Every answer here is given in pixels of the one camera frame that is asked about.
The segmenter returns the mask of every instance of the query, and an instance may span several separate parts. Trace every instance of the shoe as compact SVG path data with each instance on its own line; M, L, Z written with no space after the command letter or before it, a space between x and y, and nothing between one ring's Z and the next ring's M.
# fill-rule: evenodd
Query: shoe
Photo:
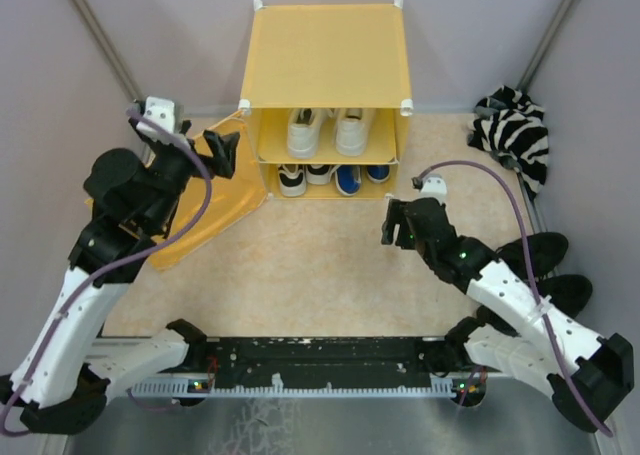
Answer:
M527 237L533 262L533 274L544 277L556 268L569 249L569 240L561 233L544 232ZM527 279L524 263L522 239L507 243L496 250L498 257L509 265L511 271L521 280Z
M305 165L307 183L326 185L331 181L333 165Z
M593 286L587 277L582 275L558 275L538 283L538 291L543 297L549 295L551 303L570 318L576 318L587 306ZM476 311L476 318L488 323L505 335L515 337L518 332L505 320L485 306Z
M361 185L359 165L340 165L336 169L336 187L345 197L354 196L360 190Z
M304 170L300 165L280 165L278 167L280 192L285 197L299 197L307 190Z
M348 157L357 157L367 148L369 129L375 108L341 108L336 116L336 149Z
M294 108L289 114L287 149L293 158L311 158L318 151L320 128L328 116L324 108Z
M389 165L367 165L367 177L373 183L384 183L391 176Z

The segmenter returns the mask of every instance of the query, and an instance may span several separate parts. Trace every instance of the metal table surface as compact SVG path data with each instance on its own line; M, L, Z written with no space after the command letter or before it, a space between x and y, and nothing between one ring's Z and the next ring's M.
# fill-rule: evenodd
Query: metal table surface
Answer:
M67 455L597 454L532 388L491 378L480 406L447 399L212 399L165 413L115 400Z

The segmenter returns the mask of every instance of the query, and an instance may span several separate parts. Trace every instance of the white connector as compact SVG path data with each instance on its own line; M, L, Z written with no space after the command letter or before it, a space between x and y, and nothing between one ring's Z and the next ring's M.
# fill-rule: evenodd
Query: white connector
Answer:
M440 205L444 204L447 199L447 184L444 179L436 173L429 175L422 182L420 198L435 198Z
M142 116L175 136L167 137L146 123L138 122L136 130L143 135L165 145L176 145L177 143L188 144L187 138L184 135L176 133L178 120L176 117L175 102L167 100L166 98L147 97L145 100L145 111Z

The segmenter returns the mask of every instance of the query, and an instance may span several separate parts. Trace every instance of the white sneaker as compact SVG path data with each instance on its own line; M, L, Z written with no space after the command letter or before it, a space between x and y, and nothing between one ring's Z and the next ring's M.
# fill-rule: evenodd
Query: white sneaker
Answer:
M327 118L324 108L294 108L289 114L287 149L293 158L311 158L318 150L320 127Z
M300 165L280 165L278 180L280 192L285 197L299 197L307 190L304 170Z
M331 181L333 165L305 165L307 183L311 185L326 185Z
M357 157L367 148L369 129L375 108L341 108L336 117L336 149L348 157Z

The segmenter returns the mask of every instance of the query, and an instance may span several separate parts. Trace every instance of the gray wall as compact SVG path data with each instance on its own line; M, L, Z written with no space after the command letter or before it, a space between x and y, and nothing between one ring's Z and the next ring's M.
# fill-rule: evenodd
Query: gray wall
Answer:
M127 100L66 0L0 0L0 373L26 356L89 220L93 160L135 144ZM0 438L0 453L35 453Z
M252 0L89 2L142 90L190 106L237 107ZM416 108L467 110L500 83L517 83L559 2L405 0Z
M551 170L539 201L571 241L563 271L593 281L584 321L640 347L640 5L582 0L533 86L547 107ZM640 449L640 391L623 405Z

